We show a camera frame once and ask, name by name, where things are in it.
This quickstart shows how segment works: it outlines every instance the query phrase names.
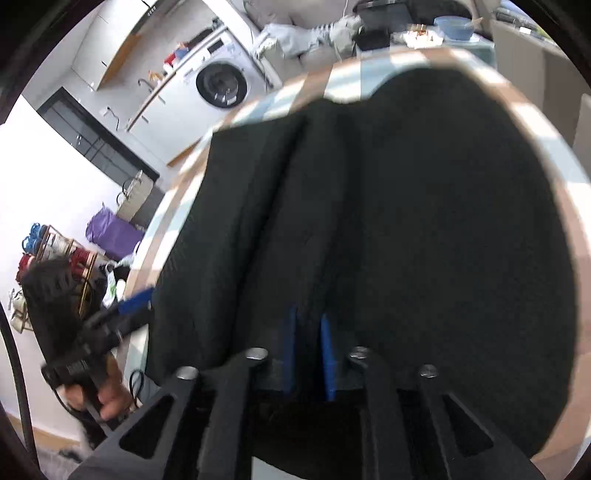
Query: washing machine door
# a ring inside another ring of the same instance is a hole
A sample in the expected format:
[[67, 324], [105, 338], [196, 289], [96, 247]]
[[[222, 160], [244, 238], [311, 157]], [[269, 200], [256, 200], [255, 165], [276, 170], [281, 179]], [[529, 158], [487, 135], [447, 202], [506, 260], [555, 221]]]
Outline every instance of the washing machine door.
[[248, 90], [243, 73], [234, 65], [213, 62], [204, 67], [195, 80], [203, 99], [218, 108], [240, 105]]

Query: washing machine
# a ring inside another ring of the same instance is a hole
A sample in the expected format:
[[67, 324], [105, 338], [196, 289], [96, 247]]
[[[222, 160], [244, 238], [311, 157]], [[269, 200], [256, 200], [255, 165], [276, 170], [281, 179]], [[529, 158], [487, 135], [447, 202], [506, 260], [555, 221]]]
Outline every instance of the washing machine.
[[167, 105], [174, 106], [179, 143], [190, 145], [229, 112], [270, 87], [248, 52], [228, 31], [215, 33], [203, 47], [189, 52], [174, 79], [163, 89]]

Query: faucet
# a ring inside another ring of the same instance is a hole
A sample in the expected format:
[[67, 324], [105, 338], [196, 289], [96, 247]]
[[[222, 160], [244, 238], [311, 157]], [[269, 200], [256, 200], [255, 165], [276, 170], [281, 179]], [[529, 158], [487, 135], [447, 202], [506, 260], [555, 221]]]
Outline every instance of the faucet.
[[146, 79], [139, 79], [138, 80], [138, 87], [140, 87], [142, 85], [142, 82], [144, 82], [148, 86], [148, 90], [150, 91], [150, 93], [152, 93], [154, 91], [154, 87], [152, 87], [151, 83]]

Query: blue bowl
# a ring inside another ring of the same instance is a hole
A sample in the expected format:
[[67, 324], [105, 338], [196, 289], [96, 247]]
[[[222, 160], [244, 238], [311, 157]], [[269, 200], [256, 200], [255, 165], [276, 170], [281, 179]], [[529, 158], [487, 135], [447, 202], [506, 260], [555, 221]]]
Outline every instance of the blue bowl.
[[470, 40], [474, 33], [471, 21], [463, 17], [437, 17], [435, 26], [450, 40]]

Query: black rubber hose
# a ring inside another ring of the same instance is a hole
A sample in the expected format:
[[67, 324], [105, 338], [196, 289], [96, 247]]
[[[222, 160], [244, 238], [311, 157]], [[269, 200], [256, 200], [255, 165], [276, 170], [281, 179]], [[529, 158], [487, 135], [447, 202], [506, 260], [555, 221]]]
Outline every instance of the black rubber hose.
[[22, 435], [25, 439], [31, 459], [39, 467], [39, 458], [37, 457], [37, 448], [35, 447], [35, 438], [33, 437], [33, 423], [31, 422], [31, 410], [29, 410], [29, 401], [27, 398], [27, 388], [25, 386], [25, 377], [22, 373], [21, 359], [18, 356], [17, 344], [14, 342], [10, 323], [4, 313], [4, 307], [0, 303], [0, 331], [4, 338], [4, 344], [8, 352], [8, 359], [12, 367], [12, 376], [14, 385], [17, 388], [18, 409], [21, 413]]

